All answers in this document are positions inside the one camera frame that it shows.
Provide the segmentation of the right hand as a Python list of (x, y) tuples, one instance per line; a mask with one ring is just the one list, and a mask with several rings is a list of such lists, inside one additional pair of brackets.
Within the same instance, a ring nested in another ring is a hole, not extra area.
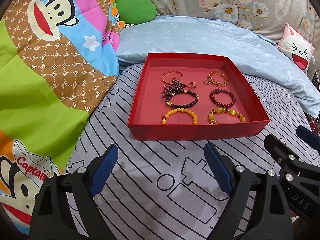
[(292, 223), (294, 223), (299, 218), (299, 216), (296, 213), (294, 213), (292, 210), (290, 211), (290, 216), (291, 216)]

